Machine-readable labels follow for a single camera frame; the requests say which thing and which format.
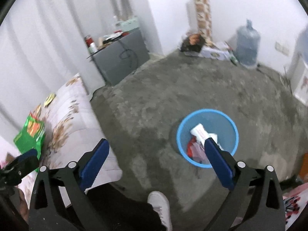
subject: blue trash bin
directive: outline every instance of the blue trash bin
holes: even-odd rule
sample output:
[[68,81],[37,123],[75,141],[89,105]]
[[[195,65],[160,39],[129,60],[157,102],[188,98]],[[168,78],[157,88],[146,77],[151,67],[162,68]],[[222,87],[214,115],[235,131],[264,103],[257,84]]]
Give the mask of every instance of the blue trash bin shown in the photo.
[[229,116],[221,111],[214,109],[201,109],[186,116],[177,130],[177,146],[182,156],[191,164],[210,168],[209,161],[197,163],[187,156],[187,144],[191,140],[190,131],[201,123],[208,133],[215,133],[218,136],[218,143],[232,156],[238,148],[238,129]]

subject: gray floor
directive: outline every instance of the gray floor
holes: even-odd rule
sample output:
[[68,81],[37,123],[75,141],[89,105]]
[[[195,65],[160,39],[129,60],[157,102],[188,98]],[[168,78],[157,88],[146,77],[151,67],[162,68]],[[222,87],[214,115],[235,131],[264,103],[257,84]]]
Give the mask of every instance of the gray floor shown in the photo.
[[273,165],[280,180],[298,172],[308,150],[307,108],[276,73],[262,70],[268,75],[175,52],[96,91],[92,106],[123,169],[117,185],[124,194],[146,201],[150,191],[163,192],[174,230],[208,224],[227,190],[213,169],[196,169],[175,144],[181,120],[201,108],[223,111],[235,122],[236,160]]

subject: green plastic bag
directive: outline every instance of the green plastic bag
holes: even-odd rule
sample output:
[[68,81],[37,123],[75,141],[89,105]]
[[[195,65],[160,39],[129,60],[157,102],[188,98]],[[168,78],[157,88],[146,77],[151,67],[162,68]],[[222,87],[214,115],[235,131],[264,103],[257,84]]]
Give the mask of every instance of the green plastic bag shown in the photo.
[[32,116],[27,117],[23,129],[14,138],[14,143],[19,151],[24,154],[32,148],[38,152],[37,158],[41,157],[41,149],[45,139],[45,124]]

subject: white shoe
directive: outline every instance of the white shoe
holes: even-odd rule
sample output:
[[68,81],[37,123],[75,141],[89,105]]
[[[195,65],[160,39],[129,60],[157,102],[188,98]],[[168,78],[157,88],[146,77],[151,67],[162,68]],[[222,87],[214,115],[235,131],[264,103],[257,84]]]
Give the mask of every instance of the white shoe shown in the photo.
[[151,204],[154,211],[159,214],[161,223],[167,228],[167,231],[172,231],[170,207],[167,197],[161,192],[153,191],[149,194],[147,203]]

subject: wall socket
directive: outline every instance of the wall socket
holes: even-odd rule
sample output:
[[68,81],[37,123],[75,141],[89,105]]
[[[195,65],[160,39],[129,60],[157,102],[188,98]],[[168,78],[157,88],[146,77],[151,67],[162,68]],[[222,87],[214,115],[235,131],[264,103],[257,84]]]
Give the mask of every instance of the wall socket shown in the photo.
[[276,49],[278,52],[282,53],[283,55],[289,56],[289,53],[290,53],[289,48],[286,47],[286,46],[283,46],[282,44],[280,44],[280,43],[277,42],[277,41],[276,41],[276,43],[275,43],[275,49]]

